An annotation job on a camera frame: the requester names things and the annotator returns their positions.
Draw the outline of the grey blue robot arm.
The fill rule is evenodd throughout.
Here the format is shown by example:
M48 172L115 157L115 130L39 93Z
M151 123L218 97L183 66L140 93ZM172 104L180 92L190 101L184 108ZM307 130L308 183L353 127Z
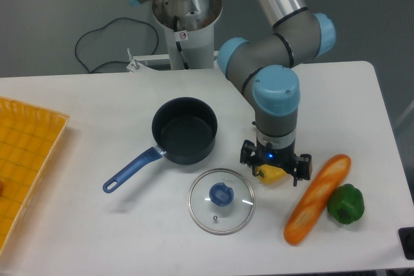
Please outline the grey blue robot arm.
M272 34L251 43L228 40L215 50L214 25L221 0L128 0L151 2L164 28L173 70L209 69L218 65L255 112L256 140L245 142L240 161L253 172L264 164L281 168L295 181L310 178L308 154L296 155L296 120L300 87L293 68L330 50L336 41L332 21L313 14L304 0L258 0Z

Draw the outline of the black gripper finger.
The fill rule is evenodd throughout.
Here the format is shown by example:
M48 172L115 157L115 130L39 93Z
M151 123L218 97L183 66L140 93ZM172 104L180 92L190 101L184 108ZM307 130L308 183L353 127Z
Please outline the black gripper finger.
M258 176L258 158L256 156L256 146L250 140L245 140L241 147L240 163L247 165L252 170L254 176Z
M293 154L287 164L287 173L293 177L293 186L301 180L310 180L312 174L312 156L310 154Z

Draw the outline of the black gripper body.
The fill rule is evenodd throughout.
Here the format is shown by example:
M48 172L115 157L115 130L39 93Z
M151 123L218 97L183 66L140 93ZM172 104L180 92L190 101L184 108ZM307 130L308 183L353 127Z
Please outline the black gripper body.
M281 168L286 173L291 173L295 165L294 147L295 142L282 149L272 149L269 143L267 145L257 143L254 167L270 165Z

